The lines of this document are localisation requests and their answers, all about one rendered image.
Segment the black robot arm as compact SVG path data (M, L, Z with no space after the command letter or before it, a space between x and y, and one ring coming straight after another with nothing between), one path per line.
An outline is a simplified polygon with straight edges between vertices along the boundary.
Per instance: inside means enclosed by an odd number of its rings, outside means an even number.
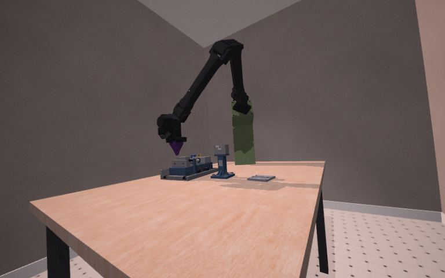
M249 112L251 105L247 103L249 97L246 95L243 87L242 49L244 49L243 44L234 39L220 40L214 43L209 51L210 57L207 63L202 68L185 96L176 104L173 113L161 114L157 119L157 125L159 127L158 135L161 139L180 137L181 123L184 123L187 120L194 103L216 71L221 65L226 65L229 61L234 86L232 88L231 97L233 98L233 101L237 101L232 108L245 115ZM220 57L216 55L220 55Z

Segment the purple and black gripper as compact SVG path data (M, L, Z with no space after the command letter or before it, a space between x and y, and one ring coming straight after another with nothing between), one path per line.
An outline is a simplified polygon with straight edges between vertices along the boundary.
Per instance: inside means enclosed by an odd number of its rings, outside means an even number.
M183 145L183 142L187 142L187 138L181 136L181 128L180 128L180 137L166 138L166 142L169 142L175 155L178 155Z

